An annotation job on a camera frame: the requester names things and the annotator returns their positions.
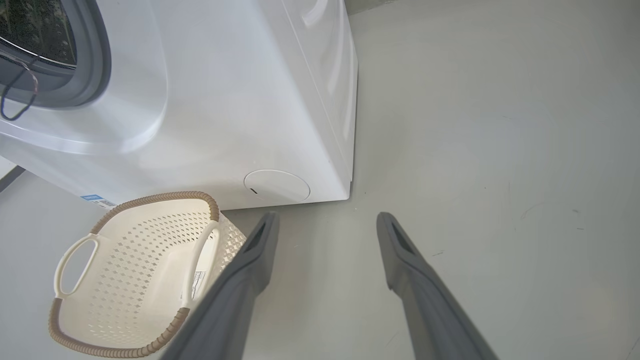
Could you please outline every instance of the black wire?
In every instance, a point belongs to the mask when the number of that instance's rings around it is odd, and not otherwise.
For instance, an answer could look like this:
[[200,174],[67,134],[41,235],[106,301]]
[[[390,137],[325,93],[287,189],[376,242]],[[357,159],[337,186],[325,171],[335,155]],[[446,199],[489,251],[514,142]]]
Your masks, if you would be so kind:
[[[3,56],[3,58],[6,58],[7,60],[11,61],[12,63],[15,63],[16,65],[20,65],[19,63],[16,63],[16,61],[13,61],[5,56]],[[29,65],[27,65],[27,67],[33,65],[33,63],[36,62],[39,58],[40,57],[38,56],[35,59],[31,60],[31,62],[29,63]],[[18,113],[15,114],[13,117],[8,117],[4,114],[4,99],[6,98],[6,94],[9,92],[9,89],[13,86],[13,84],[15,84],[15,82],[18,81],[18,79],[20,79],[20,77],[24,74],[25,71],[27,71],[27,69],[23,67],[22,70],[18,73],[18,75],[13,80],[11,80],[11,82],[8,83],[4,87],[4,90],[2,91],[2,97],[0,97],[0,116],[2,116],[2,118],[7,121],[16,121],[20,116],[22,116],[22,114],[24,114],[25,111],[29,110],[29,108],[33,104],[33,101],[36,99],[36,95],[38,95],[34,87],[31,100],[29,100],[27,105],[23,107],[22,110],[18,111]]]

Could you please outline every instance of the scratch mark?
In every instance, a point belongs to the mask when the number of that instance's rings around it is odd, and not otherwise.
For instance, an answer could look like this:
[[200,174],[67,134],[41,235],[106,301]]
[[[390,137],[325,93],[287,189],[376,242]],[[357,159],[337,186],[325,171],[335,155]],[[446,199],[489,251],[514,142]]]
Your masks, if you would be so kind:
[[511,217],[511,222],[513,222],[513,210],[511,209],[511,181],[509,182],[507,191],[508,191],[507,198],[509,200],[509,216]]
[[398,331],[396,331],[396,333],[389,339],[389,341],[387,341],[387,344],[385,345],[385,347],[389,346],[389,344],[391,344],[391,340],[395,339],[397,335],[398,335]]
[[634,346],[631,347],[631,351],[629,351],[629,355],[627,355],[627,357],[625,358],[625,360],[627,360],[629,358],[629,356],[631,356],[631,353],[634,351],[634,348],[636,347],[636,345],[638,345],[638,340],[640,340],[640,338],[638,338],[636,340],[636,342],[634,343]]
[[525,217],[527,217],[527,213],[528,213],[530,210],[533,210],[533,208],[535,208],[536,206],[540,206],[540,205],[542,205],[542,204],[544,204],[544,202],[541,202],[541,203],[539,203],[539,204],[535,204],[534,206],[531,206],[529,209],[527,209],[527,211],[525,211],[525,212],[523,212],[523,213],[522,213],[522,216],[520,217],[520,219],[521,219],[521,220],[524,220],[524,218],[525,218]]

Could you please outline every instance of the cable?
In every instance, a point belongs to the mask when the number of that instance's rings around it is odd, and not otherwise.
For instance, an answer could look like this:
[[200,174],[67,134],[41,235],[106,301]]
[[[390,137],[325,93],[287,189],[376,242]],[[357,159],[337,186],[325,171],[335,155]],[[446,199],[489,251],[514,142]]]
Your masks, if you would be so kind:
[[[33,101],[36,99],[36,95],[38,95],[38,78],[36,78],[36,75],[33,73],[33,71],[31,71],[29,66],[33,65],[36,61],[38,61],[40,57],[38,56],[33,60],[31,60],[29,64],[26,64],[20,59],[16,58],[15,56],[7,54],[4,51],[2,54],[0,54],[0,56],[15,63],[16,65],[21,65],[24,68],[18,73],[18,75],[13,80],[11,80],[10,83],[8,83],[4,87],[4,90],[2,91],[2,96],[0,97],[0,116],[2,116],[2,118],[7,121],[16,121],[20,116],[22,116],[22,114],[25,111],[27,111],[31,107],[31,105],[33,104]],[[31,96],[31,99],[29,100],[29,102],[25,107],[23,107],[20,111],[18,111],[18,113],[15,114],[13,117],[8,117],[4,114],[4,100],[6,99],[6,94],[9,92],[9,89],[11,89],[11,87],[15,84],[15,82],[18,81],[18,79],[20,79],[20,77],[24,74],[25,70],[29,72],[29,74],[33,78],[33,95]]]

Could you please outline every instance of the door glass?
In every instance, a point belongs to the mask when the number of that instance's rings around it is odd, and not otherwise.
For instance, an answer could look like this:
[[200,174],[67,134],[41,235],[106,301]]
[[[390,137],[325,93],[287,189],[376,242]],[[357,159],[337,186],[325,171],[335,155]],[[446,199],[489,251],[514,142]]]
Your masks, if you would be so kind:
[[74,34],[60,0],[0,0],[0,42],[76,66]]

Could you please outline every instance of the label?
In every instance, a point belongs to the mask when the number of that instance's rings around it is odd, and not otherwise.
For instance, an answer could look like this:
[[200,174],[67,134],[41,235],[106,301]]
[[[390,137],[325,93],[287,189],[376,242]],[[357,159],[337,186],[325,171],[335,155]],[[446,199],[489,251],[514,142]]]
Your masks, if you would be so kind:
[[98,206],[100,206],[103,209],[107,209],[107,210],[111,210],[113,208],[116,207],[116,204],[112,203],[111,201],[108,201],[106,199],[103,199],[101,196],[98,195],[85,195],[85,196],[80,196],[81,198],[83,198],[84,200],[90,201]]
[[193,285],[191,285],[192,299],[196,296],[196,292],[202,287],[205,275],[207,275],[206,271],[196,271],[196,273],[193,274]]

